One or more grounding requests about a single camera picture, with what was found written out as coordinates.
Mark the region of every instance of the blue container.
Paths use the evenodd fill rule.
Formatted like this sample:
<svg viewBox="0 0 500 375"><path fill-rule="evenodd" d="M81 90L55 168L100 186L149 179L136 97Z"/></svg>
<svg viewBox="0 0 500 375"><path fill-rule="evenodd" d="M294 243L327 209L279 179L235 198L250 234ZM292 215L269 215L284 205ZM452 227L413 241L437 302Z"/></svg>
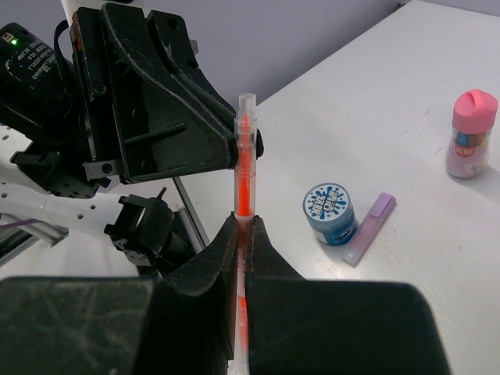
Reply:
<svg viewBox="0 0 500 375"><path fill-rule="evenodd" d="M341 185L313 187L305 195L302 208L316 238L326 245L344 245L358 229L351 198Z"/></svg>

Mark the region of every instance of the purple marker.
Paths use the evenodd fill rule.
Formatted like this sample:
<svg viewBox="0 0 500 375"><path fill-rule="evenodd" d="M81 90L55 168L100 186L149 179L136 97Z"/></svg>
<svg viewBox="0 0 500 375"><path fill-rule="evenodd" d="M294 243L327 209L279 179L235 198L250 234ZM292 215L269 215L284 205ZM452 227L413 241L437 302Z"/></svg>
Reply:
<svg viewBox="0 0 500 375"><path fill-rule="evenodd" d="M393 195L380 194L342 254L344 262L356 267L395 206L396 198Z"/></svg>

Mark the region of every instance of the transparent bottle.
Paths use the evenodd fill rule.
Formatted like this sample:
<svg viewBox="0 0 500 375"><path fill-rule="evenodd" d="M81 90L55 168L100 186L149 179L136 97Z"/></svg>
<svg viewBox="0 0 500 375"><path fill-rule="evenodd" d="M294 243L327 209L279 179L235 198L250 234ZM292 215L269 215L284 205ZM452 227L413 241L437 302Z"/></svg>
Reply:
<svg viewBox="0 0 500 375"><path fill-rule="evenodd" d="M446 170L457 178L473 178L488 164L497 99L481 90L461 95L453 110L453 136L446 152Z"/></svg>

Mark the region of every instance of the pink cap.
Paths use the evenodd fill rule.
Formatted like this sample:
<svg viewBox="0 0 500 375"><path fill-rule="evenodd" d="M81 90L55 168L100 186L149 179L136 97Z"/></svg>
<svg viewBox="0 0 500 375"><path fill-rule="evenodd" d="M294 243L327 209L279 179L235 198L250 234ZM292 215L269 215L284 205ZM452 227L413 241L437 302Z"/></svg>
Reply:
<svg viewBox="0 0 500 375"><path fill-rule="evenodd" d="M495 124L498 101L487 92L474 89L462 94L453 108L453 127L465 134L481 134Z"/></svg>

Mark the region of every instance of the orange pen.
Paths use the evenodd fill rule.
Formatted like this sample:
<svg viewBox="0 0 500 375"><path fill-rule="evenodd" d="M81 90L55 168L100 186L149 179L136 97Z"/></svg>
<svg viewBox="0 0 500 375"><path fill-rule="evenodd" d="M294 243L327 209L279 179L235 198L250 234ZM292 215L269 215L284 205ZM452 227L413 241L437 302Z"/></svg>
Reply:
<svg viewBox="0 0 500 375"><path fill-rule="evenodd" d="M234 168L234 215L240 225L238 237L237 332L242 348L248 350L248 319L245 299L245 257L248 225L255 215L255 170L257 164L257 120L255 94L239 94L234 120L238 161Z"/></svg>

